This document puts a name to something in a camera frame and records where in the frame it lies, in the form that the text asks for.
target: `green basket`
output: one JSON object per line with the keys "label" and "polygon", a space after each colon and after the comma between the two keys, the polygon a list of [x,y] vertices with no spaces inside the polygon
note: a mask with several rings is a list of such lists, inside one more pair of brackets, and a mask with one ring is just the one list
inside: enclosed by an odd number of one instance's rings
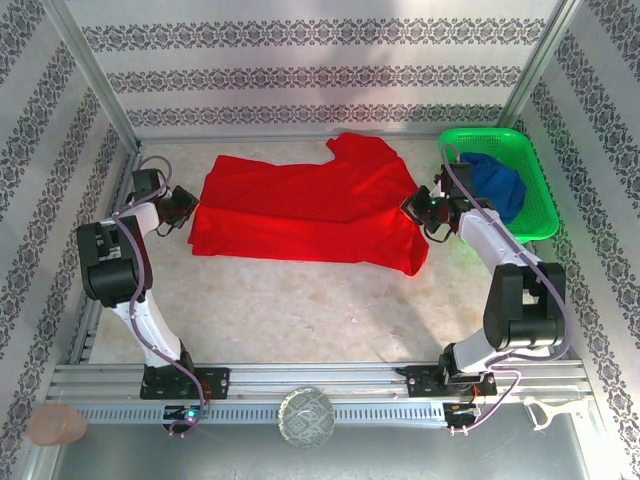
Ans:
{"label": "green basket", "polygon": [[[508,128],[455,128],[440,136],[439,146],[451,143],[460,153],[486,153],[517,170],[527,186],[524,208],[507,228],[521,243],[544,240],[558,230],[558,214],[531,143]],[[455,161],[449,149],[447,158]]]}

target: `blue cloth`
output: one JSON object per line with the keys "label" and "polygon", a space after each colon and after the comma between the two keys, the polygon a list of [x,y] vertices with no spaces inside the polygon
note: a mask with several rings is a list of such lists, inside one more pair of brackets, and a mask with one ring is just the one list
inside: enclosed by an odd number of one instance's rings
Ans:
{"label": "blue cloth", "polygon": [[484,153],[462,153],[460,161],[471,164],[476,197],[488,198],[503,223],[511,223],[524,207],[527,187],[515,170]]}

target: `beige floor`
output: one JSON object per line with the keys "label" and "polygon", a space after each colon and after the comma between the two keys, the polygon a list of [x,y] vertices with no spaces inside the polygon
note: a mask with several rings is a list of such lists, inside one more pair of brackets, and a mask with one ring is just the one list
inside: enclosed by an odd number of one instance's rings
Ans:
{"label": "beige floor", "polygon": [[[439,169],[431,140],[390,141],[418,184]],[[174,166],[173,185],[199,194],[220,154],[273,163],[324,163],[324,142],[152,145]],[[432,244],[413,278],[368,264],[193,257],[191,225],[145,239],[154,297],[195,362],[435,360],[449,342],[480,328],[490,276],[452,237]],[[142,363],[112,312],[100,321],[92,363]]]}

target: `red cloth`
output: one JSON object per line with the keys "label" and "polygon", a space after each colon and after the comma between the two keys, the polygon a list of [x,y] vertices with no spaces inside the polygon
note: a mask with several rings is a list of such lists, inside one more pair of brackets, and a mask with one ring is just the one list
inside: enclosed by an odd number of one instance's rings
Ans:
{"label": "red cloth", "polygon": [[194,255],[370,262],[414,275],[427,258],[400,210],[417,186],[383,140],[331,139],[324,165],[220,156],[207,175],[189,243]]}

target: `pink object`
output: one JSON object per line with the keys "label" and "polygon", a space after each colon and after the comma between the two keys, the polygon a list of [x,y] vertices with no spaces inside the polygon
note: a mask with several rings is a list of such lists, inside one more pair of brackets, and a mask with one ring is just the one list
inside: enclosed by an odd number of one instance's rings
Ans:
{"label": "pink object", "polygon": [[59,403],[45,405],[31,419],[27,430],[35,445],[63,445],[82,438],[87,419],[73,408]]}

